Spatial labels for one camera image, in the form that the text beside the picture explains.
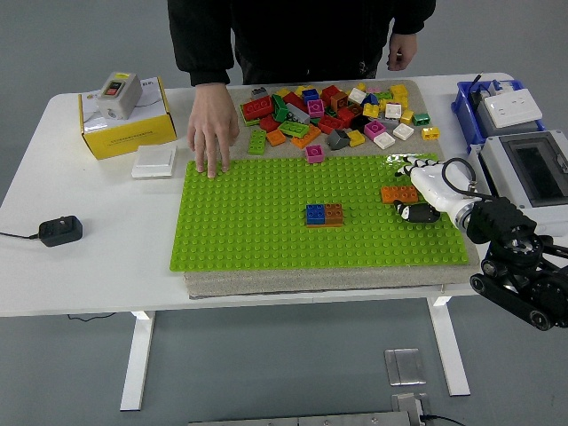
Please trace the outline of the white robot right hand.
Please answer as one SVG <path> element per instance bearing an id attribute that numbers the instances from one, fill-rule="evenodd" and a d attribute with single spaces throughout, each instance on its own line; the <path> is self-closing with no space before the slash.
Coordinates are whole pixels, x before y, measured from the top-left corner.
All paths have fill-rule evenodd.
<path id="1" fill-rule="evenodd" d="M 431 159 L 405 158 L 407 165 L 395 175 L 407 175 L 424 203 L 393 202 L 398 214 L 411 223 L 434 223 L 446 213 L 456 228 L 464 228 L 474 203 L 480 201 L 475 192 L 477 177 L 472 166 L 461 158 L 446 162 Z"/>

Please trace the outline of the person's right hand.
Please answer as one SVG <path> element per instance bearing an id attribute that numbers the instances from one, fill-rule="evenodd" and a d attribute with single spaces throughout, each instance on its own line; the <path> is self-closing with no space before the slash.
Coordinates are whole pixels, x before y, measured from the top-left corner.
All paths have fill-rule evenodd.
<path id="1" fill-rule="evenodd" d="M 236 109 L 224 83 L 206 83 L 195 87 L 192 111 L 187 126 L 187 142 L 194 153 L 198 172 L 217 176 L 217 154 L 221 170 L 230 168 L 230 147 L 239 136 Z"/>

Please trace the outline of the person's left hand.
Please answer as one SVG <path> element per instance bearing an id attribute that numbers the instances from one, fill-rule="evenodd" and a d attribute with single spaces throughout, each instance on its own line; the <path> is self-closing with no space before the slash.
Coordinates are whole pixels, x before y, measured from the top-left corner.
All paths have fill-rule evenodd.
<path id="1" fill-rule="evenodd" d="M 392 33 L 389 41 L 388 70 L 403 71 L 407 69 L 417 51 L 417 34 L 401 35 Z"/>

